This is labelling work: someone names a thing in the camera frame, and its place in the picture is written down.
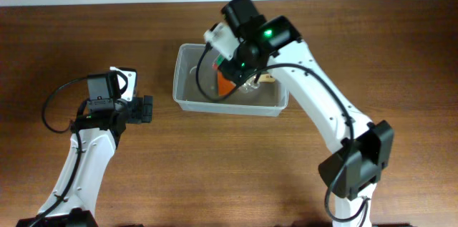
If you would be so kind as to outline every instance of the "orange object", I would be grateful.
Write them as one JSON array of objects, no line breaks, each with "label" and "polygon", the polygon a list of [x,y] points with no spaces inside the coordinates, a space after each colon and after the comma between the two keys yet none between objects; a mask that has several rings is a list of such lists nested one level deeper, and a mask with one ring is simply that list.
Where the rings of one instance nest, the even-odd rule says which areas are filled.
[{"label": "orange object", "polygon": [[234,83],[224,78],[223,73],[218,70],[218,95],[227,95],[234,87]]}]

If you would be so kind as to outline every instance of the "green light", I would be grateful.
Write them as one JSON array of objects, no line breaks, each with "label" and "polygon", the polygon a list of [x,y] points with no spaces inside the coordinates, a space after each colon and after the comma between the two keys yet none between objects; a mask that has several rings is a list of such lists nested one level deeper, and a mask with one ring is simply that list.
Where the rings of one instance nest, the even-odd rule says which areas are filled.
[{"label": "green light", "polygon": [[264,36],[265,37],[271,37],[272,36],[272,29],[267,29],[264,31]]}]

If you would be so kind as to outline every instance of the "robotic arm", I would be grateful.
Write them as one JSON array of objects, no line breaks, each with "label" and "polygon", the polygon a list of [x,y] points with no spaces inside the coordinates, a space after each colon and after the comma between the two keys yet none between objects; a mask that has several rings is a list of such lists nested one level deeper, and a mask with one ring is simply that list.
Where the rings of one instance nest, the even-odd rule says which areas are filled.
[{"label": "robotic arm", "polygon": [[[126,123],[152,120],[152,97],[135,97],[135,69],[110,69],[81,79],[87,80],[89,99],[82,103],[71,123],[70,151],[59,179],[38,216],[20,220],[16,226],[97,226],[97,195]],[[65,132],[52,129],[44,118],[44,110],[54,94],[45,102],[42,117],[53,132]],[[83,115],[86,106],[89,114]]]},{"label": "robotic arm", "polygon": [[[325,208],[333,226],[371,226],[366,216],[381,171],[388,165],[392,128],[385,121],[375,125],[340,93],[287,18],[266,21],[251,0],[232,0],[222,13],[228,25],[219,23],[205,32],[203,56],[217,49],[225,58],[218,69],[236,88],[268,71],[289,89],[333,153],[318,167],[328,186]],[[336,194],[336,215],[328,209],[331,191]]]}]

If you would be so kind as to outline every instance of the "gray plastic container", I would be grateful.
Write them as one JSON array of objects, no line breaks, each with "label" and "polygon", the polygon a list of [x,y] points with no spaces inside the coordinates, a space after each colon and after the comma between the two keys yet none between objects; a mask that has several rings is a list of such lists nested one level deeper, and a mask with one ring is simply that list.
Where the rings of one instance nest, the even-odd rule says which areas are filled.
[{"label": "gray plastic container", "polygon": [[[195,83],[195,68],[204,48],[204,44],[183,44],[178,52],[173,99],[183,110],[276,117],[286,108],[289,91],[278,81],[261,83],[258,89],[249,93],[237,91],[219,103],[209,102]],[[212,67],[218,55],[215,49],[209,51],[199,70],[200,86],[211,97],[218,97],[218,79]]]}]

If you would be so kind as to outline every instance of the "wood grain surface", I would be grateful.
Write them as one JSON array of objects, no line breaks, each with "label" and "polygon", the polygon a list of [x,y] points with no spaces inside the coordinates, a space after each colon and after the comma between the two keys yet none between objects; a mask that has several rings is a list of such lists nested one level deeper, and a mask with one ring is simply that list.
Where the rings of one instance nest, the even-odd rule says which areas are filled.
[{"label": "wood grain surface", "polygon": [[[181,44],[203,43],[225,3],[0,8],[0,226],[47,199],[69,136],[40,120],[61,84],[109,66],[137,69],[154,119],[129,125],[99,192],[100,226],[290,226],[330,222],[318,164],[329,156],[291,98],[279,117],[183,112],[172,98]],[[286,15],[337,87],[396,136],[373,223],[458,223],[458,0],[260,1]],[[87,96],[63,91],[65,127]]]}]

